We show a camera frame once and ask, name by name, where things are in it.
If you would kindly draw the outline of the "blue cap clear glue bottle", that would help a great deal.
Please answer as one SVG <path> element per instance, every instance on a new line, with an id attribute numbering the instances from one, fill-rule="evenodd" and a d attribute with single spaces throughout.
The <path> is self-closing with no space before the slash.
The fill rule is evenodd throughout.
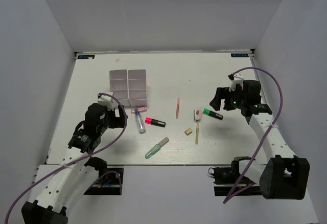
<path id="1" fill-rule="evenodd" d="M 138 132 L 140 134 L 143 134 L 146 132 L 146 128 L 142 116 L 137 108 L 134 109 L 134 112 L 135 112 L 135 121 L 136 121 Z"/>

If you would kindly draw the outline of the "pink correction tape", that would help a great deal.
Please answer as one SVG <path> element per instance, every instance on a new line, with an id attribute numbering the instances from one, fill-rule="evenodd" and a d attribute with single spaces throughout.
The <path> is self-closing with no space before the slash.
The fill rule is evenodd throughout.
<path id="1" fill-rule="evenodd" d="M 135 112 L 144 113 L 146 111 L 147 111 L 147 107 L 146 106 L 143 106 L 143 107 L 135 107 L 135 108 L 131 109 L 131 113 L 132 114 L 135 114 Z"/>

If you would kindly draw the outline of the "green cap black highlighter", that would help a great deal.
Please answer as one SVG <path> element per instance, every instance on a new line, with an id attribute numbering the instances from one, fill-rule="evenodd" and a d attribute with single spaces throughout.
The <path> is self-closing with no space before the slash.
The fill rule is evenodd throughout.
<path id="1" fill-rule="evenodd" d="M 211 110 L 209 110 L 209 109 L 206 109 L 206 108 L 205 108 L 205 109 L 202 111 L 202 113 L 203 113 L 204 115 L 209 116 L 209 117 L 216 118 L 216 119 L 218 119 L 218 120 L 223 120 L 223 116 L 222 116 L 221 114 L 218 114 L 218 113 L 216 113 L 216 112 L 214 112 L 214 111 L 211 111 Z"/>

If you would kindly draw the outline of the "pink cap black highlighter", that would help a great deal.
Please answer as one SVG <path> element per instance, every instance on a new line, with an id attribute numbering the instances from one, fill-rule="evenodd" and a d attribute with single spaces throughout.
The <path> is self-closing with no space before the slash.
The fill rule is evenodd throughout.
<path id="1" fill-rule="evenodd" d="M 160 120 L 157 120 L 157 119 L 153 119 L 153 118 L 149 118 L 149 117 L 146 117 L 145 123 L 151 124 L 151 125 L 154 125 L 154 126 L 159 126 L 159 127 L 165 127 L 166 126 L 166 122 L 163 122 L 163 121 L 160 121 Z"/>

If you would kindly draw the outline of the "pink white mini stapler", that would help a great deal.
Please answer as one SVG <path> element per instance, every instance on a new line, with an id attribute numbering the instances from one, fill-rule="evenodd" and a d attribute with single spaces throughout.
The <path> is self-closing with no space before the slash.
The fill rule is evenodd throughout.
<path id="1" fill-rule="evenodd" d="M 195 122 L 200 122 L 202 118 L 202 109 L 195 109 L 193 112 Z"/>

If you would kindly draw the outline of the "green correction tape cap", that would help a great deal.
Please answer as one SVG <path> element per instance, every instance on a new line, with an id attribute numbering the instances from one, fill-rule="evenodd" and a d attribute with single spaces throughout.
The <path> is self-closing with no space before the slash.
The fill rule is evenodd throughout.
<path id="1" fill-rule="evenodd" d="M 145 159 L 149 159 L 154 156 L 158 151 L 160 151 L 161 146 L 159 144 L 155 144 L 146 154 Z"/>

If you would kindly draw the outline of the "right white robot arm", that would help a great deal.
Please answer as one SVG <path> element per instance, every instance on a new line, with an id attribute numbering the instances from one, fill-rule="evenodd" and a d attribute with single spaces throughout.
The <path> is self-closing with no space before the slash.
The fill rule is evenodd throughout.
<path id="1" fill-rule="evenodd" d="M 245 80 L 231 87 L 219 87 L 210 102 L 218 111 L 239 109 L 262 143 L 267 162 L 260 164 L 248 156 L 235 157 L 230 167 L 212 167 L 209 174 L 216 185 L 257 184 L 265 199 L 295 199 L 305 196 L 310 164 L 287 145 L 267 104 L 261 102 L 259 81 Z"/>

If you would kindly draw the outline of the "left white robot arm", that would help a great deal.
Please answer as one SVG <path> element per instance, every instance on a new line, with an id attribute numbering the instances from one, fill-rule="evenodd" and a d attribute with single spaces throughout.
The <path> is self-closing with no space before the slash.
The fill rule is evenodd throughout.
<path id="1" fill-rule="evenodd" d="M 68 211 L 95 183 L 104 182 L 107 162 L 96 156 L 101 137 L 108 129 L 126 129 L 128 116 L 122 104 L 110 101 L 90 105 L 78 123 L 59 168 L 47 175 L 50 181 L 33 201 L 24 203 L 25 223 L 67 223 Z"/>

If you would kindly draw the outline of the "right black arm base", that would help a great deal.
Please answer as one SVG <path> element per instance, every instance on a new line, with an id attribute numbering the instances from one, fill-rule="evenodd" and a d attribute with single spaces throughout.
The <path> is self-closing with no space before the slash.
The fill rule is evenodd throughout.
<path id="1" fill-rule="evenodd" d="M 208 169 L 208 174 L 210 177 L 214 179 L 214 195 L 215 196 L 227 196 L 228 192 L 232 189 L 233 184 L 236 182 L 240 175 L 239 171 L 239 162 L 240 161 L 249 161 L 250 157 L 235 157 L 231 162 L 230 166 L 212 166 Z M 234 193 L 247 187 L 252 184 L 252 181 L 244 176 Z M 260 196 L 262 195 L 260 192 L 260 188 L 257 184 L 254 184 L 247 190 L 238 194 L 238 196 Z"/>

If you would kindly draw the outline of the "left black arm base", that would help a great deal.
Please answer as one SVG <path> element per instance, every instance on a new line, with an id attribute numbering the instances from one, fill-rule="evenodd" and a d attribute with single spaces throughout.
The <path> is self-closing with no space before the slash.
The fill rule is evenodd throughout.
<path id="1" fill-rule="evenodd" d="M 120 196 L 123 190 L 124 168 L 107 167 L 99 172 L 99 178 L 84 195 Z"/>

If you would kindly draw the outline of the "right blue table label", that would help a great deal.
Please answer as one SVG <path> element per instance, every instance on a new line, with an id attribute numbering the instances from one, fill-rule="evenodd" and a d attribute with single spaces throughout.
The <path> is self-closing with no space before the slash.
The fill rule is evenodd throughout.
<path id="1" fill-rule="evenodd" d="M 231 53 L 232 58 L 248 58 L 249 55 L 247 53 Z"/>

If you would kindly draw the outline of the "blue table label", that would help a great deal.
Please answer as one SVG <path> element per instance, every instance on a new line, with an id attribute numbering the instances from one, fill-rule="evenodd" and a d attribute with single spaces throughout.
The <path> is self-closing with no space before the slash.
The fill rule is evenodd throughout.
<path id="1" fill-rule="evenodd" d="M 248 58 L 249 55 L 247 53 L 231 53 L 232 58 Z"/>
<path id="2" fill-rule="evenodd" d="M 95 55 L 78 55 L 77 59 L 94 59 Z"/>

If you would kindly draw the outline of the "yellow highlighter pen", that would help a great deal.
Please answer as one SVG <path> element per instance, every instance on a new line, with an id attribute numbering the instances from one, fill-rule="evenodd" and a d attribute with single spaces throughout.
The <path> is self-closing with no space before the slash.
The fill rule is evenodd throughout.
<path id="1" fill-rule="evenodd" d="M 195 144 L 198 145 L 199 141 L 199 121 L 196 122 L 196 135 L 195 135 Z"/>

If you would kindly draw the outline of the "orange highlighter pen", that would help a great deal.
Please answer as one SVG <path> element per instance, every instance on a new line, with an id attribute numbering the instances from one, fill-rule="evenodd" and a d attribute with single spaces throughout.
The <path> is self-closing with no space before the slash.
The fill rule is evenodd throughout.
<path id="1" fill-rule="evenodd" d="M 175 115 L 176 119 L 179 118 L 179 108 L 180 108 L 180 98 L 177 98 L 177 101 L 176 101 L 176 115 Z"/>

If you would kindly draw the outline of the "left white compartment organizer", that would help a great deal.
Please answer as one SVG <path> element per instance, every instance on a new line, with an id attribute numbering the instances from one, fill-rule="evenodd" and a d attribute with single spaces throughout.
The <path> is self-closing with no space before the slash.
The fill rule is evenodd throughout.
<path id="1" fill-rule="evenodd" d="M 109 71 L 109 88 L 113 95 L 124 106 L 129 106 L 127 70 Z"/>

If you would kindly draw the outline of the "white compartment organizer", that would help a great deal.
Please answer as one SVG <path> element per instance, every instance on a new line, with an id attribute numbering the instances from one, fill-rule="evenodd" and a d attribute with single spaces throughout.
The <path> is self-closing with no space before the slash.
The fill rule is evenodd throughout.
<path id="1" fill-rule="evenodd" d="M 145 69 L 128 71 L 128 99 L 131 107 L 147 106 L 147 73 Z"/>
<path id="2" fill-rule="evenodd" d="M 124 106 L 129 106 L 127 70 L 109 71 L 109 88 L 113 95 Z"/>

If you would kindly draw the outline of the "right white compartment organizer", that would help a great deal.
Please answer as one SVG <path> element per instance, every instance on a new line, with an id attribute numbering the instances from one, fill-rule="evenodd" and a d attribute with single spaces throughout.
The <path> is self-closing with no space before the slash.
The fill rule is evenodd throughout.
<path id="1" fill-rule="evenodd" d="M 145 69 L 128 71 L 128 99 L 131 107 L 147 106 L 147 73 Z"/>

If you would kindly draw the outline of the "small tan eraser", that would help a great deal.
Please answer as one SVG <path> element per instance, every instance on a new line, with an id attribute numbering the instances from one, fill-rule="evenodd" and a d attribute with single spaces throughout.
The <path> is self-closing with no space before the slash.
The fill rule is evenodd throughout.
<path id="1" fill-rule="evenodd" d="M 192 129 L 188 128 L 187 130 L 184 131 L 184 133 L 188 136 L 192 133 Z"/>

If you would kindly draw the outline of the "left blue table label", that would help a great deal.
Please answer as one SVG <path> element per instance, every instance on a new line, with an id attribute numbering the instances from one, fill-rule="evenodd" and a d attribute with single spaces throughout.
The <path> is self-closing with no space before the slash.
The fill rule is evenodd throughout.
<path id="1" fill-rule="evenodd" d="M 78 55 L 77 59 L 94 59 L 95 55 Z"/>

